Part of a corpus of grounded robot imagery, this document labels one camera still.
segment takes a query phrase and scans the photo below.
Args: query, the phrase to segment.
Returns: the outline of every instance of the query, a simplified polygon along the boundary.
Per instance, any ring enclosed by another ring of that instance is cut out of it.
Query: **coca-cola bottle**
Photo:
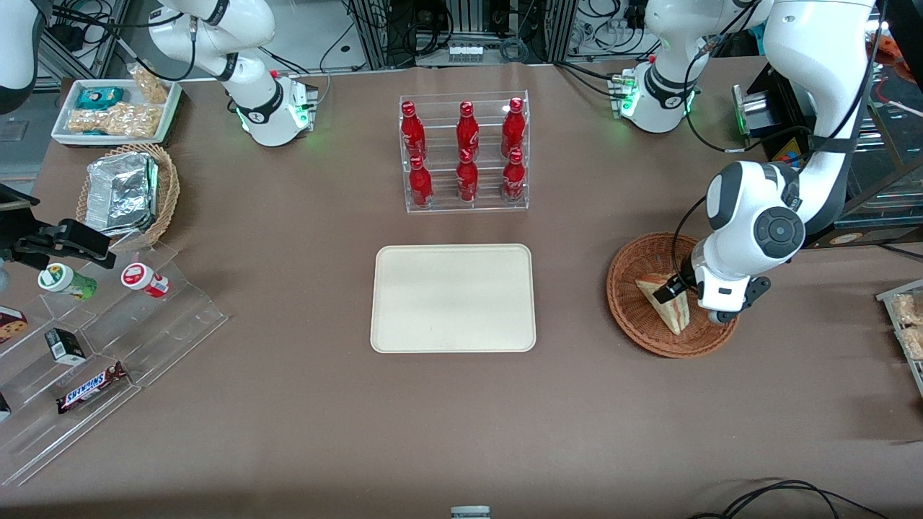
[[[525,167],[522,166],[522,150],[513,148],[509,151],[509,163],[503,168],[503,186],[500,196],[507,203],[522,198],[522,185],[525,184]]]
[[[477,166],[471,150],[459,150],[459,166],[455,168],[459,181],[459,198],[463,202],[473,202],[477,198]]]
[[[503,140],[500,143],[500,153],[509,158],[509,151],[522,145],[522,136],[525,134],[525,117],[522,115],[522,98],[514,97],[509,100],[509,112],[503,120]]]
[[[414,205],[429,208],[433,205],[433,178],[423,167],[423,157],[414,155],[410,158],[410,194]]]
[[[414,102],[405,101],[401,104],[401,133],[403,134],[404,147],[411,156],[419,155],[426,159],[426,135],[423,132],[423,122],[416,115]]]
[[[455,128],[455,135],[459,141],[459,150],[471,150],[474,158],[477,158],[478,127],[477,121],[474,119],[474,105],[470,101],[462,101],[460,111],[461,118],[459,118],[459,124]]]

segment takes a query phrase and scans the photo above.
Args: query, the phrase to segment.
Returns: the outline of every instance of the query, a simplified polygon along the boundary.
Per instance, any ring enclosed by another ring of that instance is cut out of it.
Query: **wicker basket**
[[[144,233],[144,238],[149,244],[153,244],[161,235],[166,232],[170,221],[173,219],[173,213],[176,209],[176,200],[179,198],[179,176],[176,174],[176,167],[170,160],[170,155],[156,144],[126,144],[106,153],[107,157],[127,153],[129,151],[146,151],[157,162],[157,221],[151,225]],[[80,200],[77,202],[77,220],[83,222],[87,217],[87,193],[90,191],[90,176],[83,183],[83,190],[80,191]],[[129,250],[137,248],[132,240],[131,243],[115,243],[121,236],[113,238],[111,250],[120,249]]]
[[[673,358],[702,356],[730,339],[737,319],[724,325],[715,324],[708,319],[708,311],[699,307],[689,295],[689,326],[680,335],[674,335],[635,284],[644,274],[673,274],[672,241],[672,233],[643,235],[616,254],[605,280],[609,309],[618,326],[642,348]],[[681,235],[677,256],[688,256],[695,244],[695,239]]]

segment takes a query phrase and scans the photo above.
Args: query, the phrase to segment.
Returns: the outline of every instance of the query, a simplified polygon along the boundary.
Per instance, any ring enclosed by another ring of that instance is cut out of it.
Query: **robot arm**
[[[0,114],[9,114],[32,93],[39,39],[51,16],[49,0],[4,0],[0,16]]]
[[[853,134],[871,7],[872,0],[776,0],[769,14],[766,56],[810,94],[815,135]],[[839,215],[852,151],[831,149],[815,152],[799,173],[782,163],[737,162],[712,180],[706,210],[713,233],[695,247],[680,275],[695,283],[699,305],[712,310],[713,320],[727,322],[748,308],[769,287],[768,280],[754,276],[791,259],[806,234]],[[675,296],[681,286],[668,284],[658,298]]]
[[[244,129],[264,146],[280,146],[311,124],[304,84],[274,78],[254,49],[272,41],[275,19],[265,0],[162,0],[150,22],[150,37],[164,54],[205,70],[237,104]],[[196,32],[193,42],[190,37]]]
[[[753,2],[757,4],[750,9]],[[677,127],[686,113],[683,97],[692,97],[684,94],[684,84],[691,91],[708,61],[707,54],[697,57],[705,45],[702,36],[760,25],[772,5],[773,0],[650,0],[644,26],[660,39],[661,46],[652,63],[622,72],[617,93],[627,98],[620,105],[620,115],[653,133]],[[689,82],[684,83],[690,63]]]

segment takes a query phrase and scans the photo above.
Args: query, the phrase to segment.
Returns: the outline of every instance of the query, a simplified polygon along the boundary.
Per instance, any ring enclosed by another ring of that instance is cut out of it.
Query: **clear acrylic bottle rack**
[[[20,310],[29,327],[0,344],[0,393],[12,411],[0,421],[0,481],[21,485],[48,465],[118,406],[149,387],[208,337],[227,317],[190,284],[172,262],[176,252],[142,235],[111,247],[111,270],[92,263],[79,269],[98,283],[96,294],[77,301],[46,293]],[[122,270],[140,261],[170,281],[164,297],[153,298],[121,283]],[[74,333],[87,360],[55,363],[44,334],[52,328]],[[128,376],[86,403],[58,414],[56,399],[116,362]]]
[[[522,138],[522,165],[526,176],[522,197],[507,203],[500,196],[503,186],[503,168],[507,159],[500,153],[503,120],[509,111],[509,100],[521,97],[524,101],[522,115],[525,117],[525,134]],[[416,114],[423,123],[426,134],[426,169],[433,178],[433,205],[420,208],[414,204],[410,189],[410,155],[404,148],[401,133],[401,104],[413,101]],[[479,126],[478,156],[474,163],[478,169],[477,198],[465,202],[458,196],[458,181],[455,168],[459,163],[458,141],[455,128],[461,116],[459,105],[470,101],[474,105],[474,118]],[[397,106],[398,143],[401,146],[404,203],[409,213],[465,212],[465,211],[524,211],[529,208],[529,92],[498,91],[476,93],[452,93],[431,95],[403,95]]]

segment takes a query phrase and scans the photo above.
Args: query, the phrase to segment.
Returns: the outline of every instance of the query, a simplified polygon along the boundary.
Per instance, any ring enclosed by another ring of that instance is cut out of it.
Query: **table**
[[[693,113],[702,133],[733,132],[730,86],[762,64],[709,65]],[[169,149],[182,193],[164,241],[232,317],[25,486],[0,489],[5,518],[430,518],[481,503],[506,518],[666,518],[723,509],[763,477],[804,478],[891,517],[923,513],[919,394],[874,299],[920,277],[917,263],[873,247],[805,252],[770,274],[773,290],[725,347],[653,356],[609,314],[605,271],[635,236],[672,230],[727,157],[685,127],[650,135],[614,121],[604,97],[551,66],[334,83],[317,130],[279,149],[241,131],[219,84],[184,85]],[[531,208],[405,214],[399,96],[522,89]],[[100,155],[53,143],[37,215],[70,214]],[[686,232],[707,230],[698,214]],[[532,351],[372,350],[381,247],[497,242],[533,253]],[[35,274],[9,270],[15,307],[37,293]],[[780,494],[763,510],[809,516],[820,502]]]

